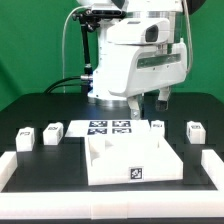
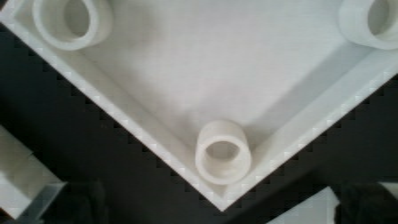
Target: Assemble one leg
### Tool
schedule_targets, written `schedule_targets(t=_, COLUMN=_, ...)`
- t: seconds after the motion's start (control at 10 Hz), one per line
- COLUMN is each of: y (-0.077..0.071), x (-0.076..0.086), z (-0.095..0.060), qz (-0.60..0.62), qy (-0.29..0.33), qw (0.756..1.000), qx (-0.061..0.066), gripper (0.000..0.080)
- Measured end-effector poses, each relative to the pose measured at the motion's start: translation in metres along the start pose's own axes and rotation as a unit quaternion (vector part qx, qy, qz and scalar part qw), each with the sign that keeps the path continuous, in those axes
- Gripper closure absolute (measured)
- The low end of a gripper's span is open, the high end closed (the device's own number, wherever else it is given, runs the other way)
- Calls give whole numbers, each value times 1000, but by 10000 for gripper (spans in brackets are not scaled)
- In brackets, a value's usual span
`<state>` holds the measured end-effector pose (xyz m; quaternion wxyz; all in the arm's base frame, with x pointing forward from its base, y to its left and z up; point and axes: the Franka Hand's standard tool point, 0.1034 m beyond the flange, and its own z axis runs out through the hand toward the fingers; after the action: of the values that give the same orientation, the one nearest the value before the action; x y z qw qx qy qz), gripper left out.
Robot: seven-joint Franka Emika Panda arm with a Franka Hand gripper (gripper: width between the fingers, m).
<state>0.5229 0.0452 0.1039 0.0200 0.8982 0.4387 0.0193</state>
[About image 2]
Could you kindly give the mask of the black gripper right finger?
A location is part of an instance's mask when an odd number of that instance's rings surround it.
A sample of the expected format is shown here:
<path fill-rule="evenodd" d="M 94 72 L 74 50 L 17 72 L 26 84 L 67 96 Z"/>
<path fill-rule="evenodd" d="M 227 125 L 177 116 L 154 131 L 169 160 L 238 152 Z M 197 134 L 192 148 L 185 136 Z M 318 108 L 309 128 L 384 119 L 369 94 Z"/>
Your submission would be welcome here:
<path fill-rule="evenodd" d="M 398 183 L 350 183 L 332 187 L 339 204 L 336 224 L 398 224 Z"/>

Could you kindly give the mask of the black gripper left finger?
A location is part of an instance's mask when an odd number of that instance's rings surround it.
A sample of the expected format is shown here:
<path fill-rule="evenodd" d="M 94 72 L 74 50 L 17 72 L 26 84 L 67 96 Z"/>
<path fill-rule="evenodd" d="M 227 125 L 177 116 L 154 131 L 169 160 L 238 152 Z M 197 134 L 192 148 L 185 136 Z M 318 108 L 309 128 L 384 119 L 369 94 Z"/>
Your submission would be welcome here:
<path fill-rule="evenodd" d="M 71 182 L 42 215 L 44 224 L 110 224 L 103 185 Z"/>

